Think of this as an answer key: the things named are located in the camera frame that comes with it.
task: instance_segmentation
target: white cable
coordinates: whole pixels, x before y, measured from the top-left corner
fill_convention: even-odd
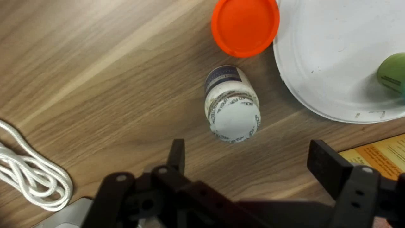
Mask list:
[[[0,143],[0,180],[46,210],[58,212],[65,208],[74,190],[69,174],[33,150],[13,125],[0,120],[0,128],[11,133],[30,155],[16,155]]]

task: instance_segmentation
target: bottle label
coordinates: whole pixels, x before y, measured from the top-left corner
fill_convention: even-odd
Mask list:
[[[207,79],[206,96],[220,84],[226,81],[242,81],[240,72],[233,66],[216,68]]]

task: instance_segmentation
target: orange object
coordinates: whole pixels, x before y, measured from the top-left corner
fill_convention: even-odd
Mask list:
[[[220,0],[212,32],[226,53],[246,58],[264,52],[273,43],[279,24],[276,0]]]

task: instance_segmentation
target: white plate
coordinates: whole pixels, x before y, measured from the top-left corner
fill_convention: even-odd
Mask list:
[[[385,58],[405,52],[405,0],[280,0],[279,6],[276,62],[298,100],[345,123],[405,117],[404,99],[375,76]]]

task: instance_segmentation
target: wooden table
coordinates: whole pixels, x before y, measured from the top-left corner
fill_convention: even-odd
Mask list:
[[[0,1],[0,118],[70,172],[73,200],[94,196],[111,172],[140,176],[166,160],[174,138],[185,138],[187,175],[233,200],[331,204],[306,167],[311,139],[340,151],[403,133],[405,120],[354,125],[309,112],[280,79],[273,48],[236,60],[217,47],[211,34],[214,5]],[[245,70],[261,99],[261,129],[240,144],[217,141],[204,115],[204,80],[226,63]],[[4,182],[0,205],[0,227],[33,227],[51,215]]]

